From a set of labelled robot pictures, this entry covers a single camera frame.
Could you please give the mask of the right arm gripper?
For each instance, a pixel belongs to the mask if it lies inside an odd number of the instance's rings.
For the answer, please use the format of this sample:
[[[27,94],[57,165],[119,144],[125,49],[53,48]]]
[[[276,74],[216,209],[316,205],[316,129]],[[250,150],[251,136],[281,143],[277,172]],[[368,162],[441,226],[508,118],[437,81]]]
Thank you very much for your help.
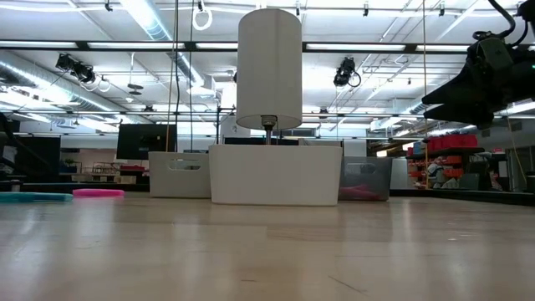
[[[462,70],[454,79],[422,98],[424,105],[440,105],[424,113],[427,119],[459,122],[485,130],[492,125],[496,106],[534,97],[534,56],[499,59],[498,72]]]

